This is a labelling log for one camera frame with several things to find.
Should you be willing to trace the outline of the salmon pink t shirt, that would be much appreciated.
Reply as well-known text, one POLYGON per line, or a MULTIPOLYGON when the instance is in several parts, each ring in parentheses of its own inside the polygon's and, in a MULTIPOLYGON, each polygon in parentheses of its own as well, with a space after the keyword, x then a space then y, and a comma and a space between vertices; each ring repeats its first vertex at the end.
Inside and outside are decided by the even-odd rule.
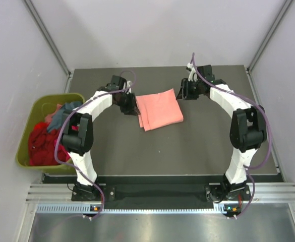
POLYGON ((144 131, 184 121, 174 89, 136 97, 139 125, 144 131))

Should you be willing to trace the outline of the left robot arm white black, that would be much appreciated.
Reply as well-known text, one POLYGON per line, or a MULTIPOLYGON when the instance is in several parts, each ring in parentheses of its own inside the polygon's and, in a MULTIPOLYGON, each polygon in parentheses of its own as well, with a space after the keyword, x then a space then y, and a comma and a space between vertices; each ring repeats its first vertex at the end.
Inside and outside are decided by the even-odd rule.
POLYGON ((125 115, 139 115, 136 96, 132 92, 134 82, 121 76, 112 76, 111 82, 96 90, 92 97, 72 110, 62 114, 62 127, 56 144, 63 146, 72 160, 77 181, 73 188, 73 201, 97 201, 104 199, 97 184, 97 172, 93 167, 91 148, 94 143, 93 122, 109 107, 117 105, 125 115))

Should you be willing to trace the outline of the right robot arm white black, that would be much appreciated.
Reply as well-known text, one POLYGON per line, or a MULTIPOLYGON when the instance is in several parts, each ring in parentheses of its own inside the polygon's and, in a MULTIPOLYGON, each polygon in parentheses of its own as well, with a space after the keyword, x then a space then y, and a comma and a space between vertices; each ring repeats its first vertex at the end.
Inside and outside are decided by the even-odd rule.
POLYGON ((209 188, 207 197, 215 203, 234 199, 245 190, 253 156, 267 139, 263 114, 259 108, 235 96, 222 79, 216 79, 211 65, 194 67, 188 63, 186 69, 189 76, 182 79, 177 99, 196 100, 201 95, 207 96, 231 118, 231 161, 220 186, 209 188))

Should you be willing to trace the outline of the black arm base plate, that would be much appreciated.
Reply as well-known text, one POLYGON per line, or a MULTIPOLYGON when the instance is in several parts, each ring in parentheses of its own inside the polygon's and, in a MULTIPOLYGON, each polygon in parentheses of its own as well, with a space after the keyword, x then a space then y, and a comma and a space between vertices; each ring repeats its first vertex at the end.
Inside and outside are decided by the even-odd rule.
POLYGON ((78 183, 73 188, 73 201, 99 201, 102 199, 102 190, 105 202, 116 202, 124 199, 170 199, 174 202, 179 199, 188 199, 198 202, 221 202, 247 199, 249 187, 242 184, 238 189, 227 188, 221 184, 98 184, 86 187, 78 183))

